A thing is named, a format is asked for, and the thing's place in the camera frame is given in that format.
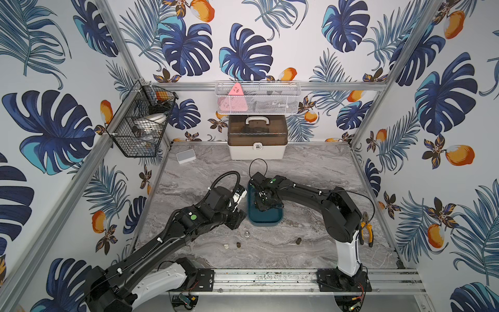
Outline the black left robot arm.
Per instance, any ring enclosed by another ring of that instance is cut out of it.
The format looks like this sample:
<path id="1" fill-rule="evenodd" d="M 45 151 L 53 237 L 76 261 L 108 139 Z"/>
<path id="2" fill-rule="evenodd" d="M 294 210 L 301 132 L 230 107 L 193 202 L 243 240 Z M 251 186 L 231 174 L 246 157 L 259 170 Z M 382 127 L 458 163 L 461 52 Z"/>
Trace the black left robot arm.
<path id="1" fill-rule="evenodd" d="M 107 269 L 91 269 L 84 283 L 83 302 L 87 308 L 131 311 L 139 297 L 133 290 L 164 258 L 218 226 L 231 230 L 239 227 L 246 214 L 238 210 L 234 196 L 244 191 L 237 171 L 223 173 L 200 202 L 176 209 L 165 228 L 136 252 Z"/>

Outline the teal plastic storage box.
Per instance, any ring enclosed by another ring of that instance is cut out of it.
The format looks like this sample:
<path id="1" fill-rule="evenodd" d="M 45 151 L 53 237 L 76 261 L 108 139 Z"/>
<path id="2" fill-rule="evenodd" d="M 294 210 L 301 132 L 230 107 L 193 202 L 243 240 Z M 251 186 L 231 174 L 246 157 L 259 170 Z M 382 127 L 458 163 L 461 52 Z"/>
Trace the teal plastic storage box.
<path id="1" fill-rule="evenodd" d="M 283 206 L 260 211 L 256 206 L 256 195 L 253 186 L 248 185 L 248 218 L 257 227 L 277 226 L 283 220 Z"/>

